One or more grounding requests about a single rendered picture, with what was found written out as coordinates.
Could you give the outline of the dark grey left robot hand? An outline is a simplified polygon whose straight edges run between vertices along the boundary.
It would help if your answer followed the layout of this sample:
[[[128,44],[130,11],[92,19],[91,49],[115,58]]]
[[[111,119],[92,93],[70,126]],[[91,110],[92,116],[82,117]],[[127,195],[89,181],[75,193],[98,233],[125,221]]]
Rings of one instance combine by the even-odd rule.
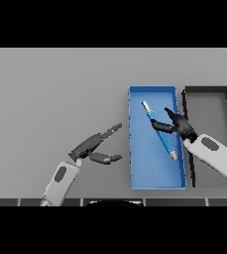
[[[122,124],[119,123],[109,128],[105,133],[97,133],[82,143],[80,143],[76,148],[74,148],[68,155],[77,162],[78,159],[89,158],[92,162],[110,165],[112,162],[117,162],[122,159],[121,155],[106,155],[102,153],[97,153],[97,147],[107,138],[109,138],[113,133],[122,127]]]

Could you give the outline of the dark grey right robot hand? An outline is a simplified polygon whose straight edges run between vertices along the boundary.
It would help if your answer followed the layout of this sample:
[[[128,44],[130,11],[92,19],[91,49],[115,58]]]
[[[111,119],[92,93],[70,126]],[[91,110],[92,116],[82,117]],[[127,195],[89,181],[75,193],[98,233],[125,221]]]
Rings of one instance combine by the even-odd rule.
[[[183,141],[188,140],[190,143],[193,143],[198,138],[193,127],[182,115],[174,113],[167,107],[165,111],[171,119],[172,124],[162,123],[156,119],[152,119],[151,123],[155,130],[170,134],[172,132],[177,132]]]

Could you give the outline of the blue pipe with pale ends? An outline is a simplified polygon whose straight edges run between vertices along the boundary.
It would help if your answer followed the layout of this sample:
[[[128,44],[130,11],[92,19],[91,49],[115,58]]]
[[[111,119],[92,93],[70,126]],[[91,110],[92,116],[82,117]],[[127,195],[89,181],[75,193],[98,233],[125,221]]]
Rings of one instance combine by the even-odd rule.
[[[147,116],[150,119],[151,122],[156,121],[156,116],[154,111],[150,108],[149,104],[146,101],[142,102],[146,112],[147,112]],[[165,132],[157,130],[157,135],[159,136],[163,146],[165,147],[166,151],[168,152],[170,158],[175,161],[177,159],[177,154],[175,151],[175,148],[173,147],[170,139],[168,138],[168,136],[166,135]]]

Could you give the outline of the dark grey rectangular bin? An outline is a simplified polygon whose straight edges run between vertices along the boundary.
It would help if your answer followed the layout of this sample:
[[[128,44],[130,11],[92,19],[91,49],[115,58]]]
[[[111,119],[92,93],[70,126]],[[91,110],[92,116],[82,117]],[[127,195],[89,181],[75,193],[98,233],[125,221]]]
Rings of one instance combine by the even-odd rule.
[[[186,86],[182,91],[185,118],[197,135],[207,134],[227,147],[227,86]],[[227,179],[188,152],[192,185],[227,188]]]

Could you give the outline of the blue rectangular bin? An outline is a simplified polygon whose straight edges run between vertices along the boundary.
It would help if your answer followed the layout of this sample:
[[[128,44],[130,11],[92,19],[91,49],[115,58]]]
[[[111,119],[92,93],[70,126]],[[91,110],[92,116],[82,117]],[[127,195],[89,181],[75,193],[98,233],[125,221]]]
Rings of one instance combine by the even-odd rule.
[[[178,113],[176,87],[130,85],[128,95],[131,189],[184,190],[186,178],[180,136],[177,132],[167,134],[176,151],[177,159],[174,161],[153,129],[142,105],[146,101],[160,122],[170,123],[165,108]]]

